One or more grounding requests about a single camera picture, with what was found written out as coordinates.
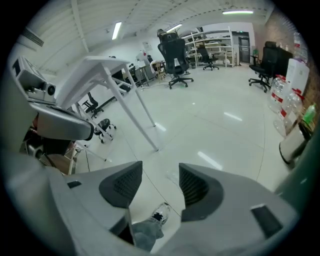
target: shoe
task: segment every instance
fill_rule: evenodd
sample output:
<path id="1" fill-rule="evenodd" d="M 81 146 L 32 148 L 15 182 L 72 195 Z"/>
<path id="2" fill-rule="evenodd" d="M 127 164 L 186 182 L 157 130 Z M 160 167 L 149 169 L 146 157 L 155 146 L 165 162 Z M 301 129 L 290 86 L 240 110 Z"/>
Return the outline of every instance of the shoe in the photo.
<path id="1" fill-rule="evenodd" d="M 163 202 L 158 206 L 156 210 L 154 210 L 152 214 L 152 218 L 160 221 L 161 225 L 164 225 L 170 216 L 171 206 L 166 202 Z"/>

